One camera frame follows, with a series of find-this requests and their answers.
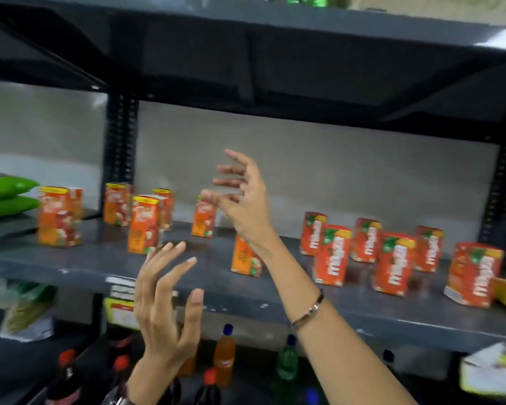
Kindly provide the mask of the clear noodle packet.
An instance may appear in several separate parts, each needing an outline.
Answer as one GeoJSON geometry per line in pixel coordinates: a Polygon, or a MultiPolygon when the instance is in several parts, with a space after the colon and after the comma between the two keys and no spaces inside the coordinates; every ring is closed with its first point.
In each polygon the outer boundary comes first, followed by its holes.
{"type": "Polygon", "coordinates": [[[23,343],[54,335],[58,287],[37,282],[11,281],[12,301],[4,311],[0,338],[23,343]]]}

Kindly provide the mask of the yellow shelf price tag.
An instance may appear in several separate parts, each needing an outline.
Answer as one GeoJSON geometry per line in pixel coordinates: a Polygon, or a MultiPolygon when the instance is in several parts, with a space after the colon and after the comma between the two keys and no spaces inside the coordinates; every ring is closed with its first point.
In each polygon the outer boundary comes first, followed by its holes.
{"type": "Polygon", "coordinates": [[[109,324],[131,330],[139,330],[134,313],[134,302],[115,298],[104,298],[103,308],[109,324]]]}

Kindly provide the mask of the green soda bottle blue cap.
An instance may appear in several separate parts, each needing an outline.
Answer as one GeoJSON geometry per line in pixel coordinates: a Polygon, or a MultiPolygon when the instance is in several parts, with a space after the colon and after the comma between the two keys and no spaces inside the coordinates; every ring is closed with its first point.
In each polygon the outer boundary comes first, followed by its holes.
{"type": "Polygon", "coordinates": [[[278,405],[296,405],[297,403],[299,356],[296,345],[296,336],[289,334],[285,346],[277,356],[272,389],[278,405]]]}

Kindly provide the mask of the person's left hand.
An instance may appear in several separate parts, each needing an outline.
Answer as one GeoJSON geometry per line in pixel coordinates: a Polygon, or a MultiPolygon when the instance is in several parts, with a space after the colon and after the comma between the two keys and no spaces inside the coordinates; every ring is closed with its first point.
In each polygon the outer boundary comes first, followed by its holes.
{"type": "MultiPolygon", "coordinates": [[[[158,297],[158,280],[164,270],[158,264],[162,248],[149,252],[138,273],[134,313],[144,340],[145,354],[187,360],[194,355],[197,346],[189,346],[184,342],[184,322],[182,332],[179,333],[172,303],[174,289],[172,293],[158,297]]],[[[195,257],[183,261],[182,267],[186,269],[183,275],[196,262],[195,257]]]]}

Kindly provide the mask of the row of red juice cartons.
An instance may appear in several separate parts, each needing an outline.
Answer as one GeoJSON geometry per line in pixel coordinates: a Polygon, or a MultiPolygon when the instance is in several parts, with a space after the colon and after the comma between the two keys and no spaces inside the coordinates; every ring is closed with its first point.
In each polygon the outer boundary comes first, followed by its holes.
{"type": "MultiPolygon", "coordinates": [[[[443,241],[444,231],[437,228],[418,226],[408,235],[385,231],[379,221],[362,218],[351,230],[329,224],[325,214],[308,211],[299,250],[314,258],[312,278],[317,284],[342,287],[352,260],[375,265],[375,291],[404,297],[412,271],[438,270],[443,241]]],[[[444,294],[460,305],[489,308],[504,257],[505,252],[492,245],[457,243],[444,294]]]]}

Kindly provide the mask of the dark cola bottle red cap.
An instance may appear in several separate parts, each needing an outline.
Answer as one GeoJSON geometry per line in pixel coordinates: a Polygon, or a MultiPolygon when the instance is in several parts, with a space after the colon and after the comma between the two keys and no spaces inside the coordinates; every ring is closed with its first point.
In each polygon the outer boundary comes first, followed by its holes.
{"type": "Polygon", "coordinates": [[[110,391],[102,400],[101,405],[108,405],[111,398],[126,396],[127,397],[127,381],[129,370],[129,355],[118,356],[113,365],[114,380],[111,384],[110,391]]]}
{"type": "Polygon", "coordinates": [[[217,385],[217,371],[207,369],[203,374],[203,385],[195,394],[192,405],[221,405],[221,391],[217,385]]]}
{"type": "Polygon", "coordinates": [[[44,405],[81,405],[83,378],[75,366],[75,358],[74,349],[59,355],[57,372],[47,386],[44,405]]]}

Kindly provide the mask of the row of orange juice cartons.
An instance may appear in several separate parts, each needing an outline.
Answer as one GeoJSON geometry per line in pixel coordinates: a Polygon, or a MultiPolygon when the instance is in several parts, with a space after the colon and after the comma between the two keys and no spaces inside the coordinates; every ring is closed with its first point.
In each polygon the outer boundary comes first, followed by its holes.
{"type": "MultiPolygon", "coordinates": [[[[107,183],[103,204],[105,224],[129,227],[127,251],[147,254],[164,244],[170,231],[169,190],[132,195],[128,183],[107,183]]],[[[42,186],[38,241],[53,247],[73,247],[82,242],[79,223],[83,214],[82,190],[42,186]]]]}

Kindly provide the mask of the person's right hand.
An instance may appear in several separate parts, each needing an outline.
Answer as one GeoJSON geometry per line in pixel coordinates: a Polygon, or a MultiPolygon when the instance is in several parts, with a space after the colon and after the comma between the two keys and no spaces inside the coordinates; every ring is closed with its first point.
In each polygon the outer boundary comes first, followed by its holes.
{"type": "MultiPolygon", "coordinates": [[[[217,172],[224,174],[224,165],[218,165],[217,172]]],[[[230,220],[236,232],[258,255],[265,254],[270,249],[277,235],[270,220],[266,185],[257,163],[255,162],[254,175],[224,175],[231,176],[225,178],[243,177],[248,182],[248,189],[228,194],[205,189],[200,193],[201,198],[211,204],[213,204],[213,200],[234,200],[241,202],[244,205],[244,219],[230,220]]]]}

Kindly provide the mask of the person's left forearm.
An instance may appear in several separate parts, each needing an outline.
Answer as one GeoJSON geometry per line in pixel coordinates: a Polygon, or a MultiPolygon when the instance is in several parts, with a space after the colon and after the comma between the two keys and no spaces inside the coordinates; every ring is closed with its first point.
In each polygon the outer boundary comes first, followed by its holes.
{"type": "Polygon", "coordinates": [[[127,399],[132,405],[157,405],[184,359],[145,354],[135,365],[127,382],[127,399]]]}

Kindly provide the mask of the orange soda bottle blue cap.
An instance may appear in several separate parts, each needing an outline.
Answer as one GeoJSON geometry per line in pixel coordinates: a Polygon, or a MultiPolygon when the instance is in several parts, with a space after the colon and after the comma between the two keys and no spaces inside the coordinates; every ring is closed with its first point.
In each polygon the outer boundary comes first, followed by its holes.
{"type": "Polygon", "coordinates": [[[236,357],[236,342],[233,337],[233,330],[232,324],[225,324],[222,336],[216,343],[213,366],[216,370],[216,383],[219,388],[228,387],[232,380],[236,357]]]}

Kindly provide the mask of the white and yellow box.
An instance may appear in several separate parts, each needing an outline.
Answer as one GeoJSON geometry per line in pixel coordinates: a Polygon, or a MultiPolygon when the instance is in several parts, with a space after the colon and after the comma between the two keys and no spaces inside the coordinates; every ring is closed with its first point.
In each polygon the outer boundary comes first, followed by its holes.
{"type": "Polygon", "coordinates": [[[459,365],[459,387],[470,394],[506,398],[506,343],[465,356],[459,365]]]}

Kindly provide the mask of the person's right forearm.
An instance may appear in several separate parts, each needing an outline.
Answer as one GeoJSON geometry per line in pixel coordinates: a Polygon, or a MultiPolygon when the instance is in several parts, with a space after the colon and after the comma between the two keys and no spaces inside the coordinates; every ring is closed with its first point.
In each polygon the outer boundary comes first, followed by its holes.
{"type": "Polygon", "coordinates": [[[330,405],[418,405],[277,237],[259,255],[330,405]]]}

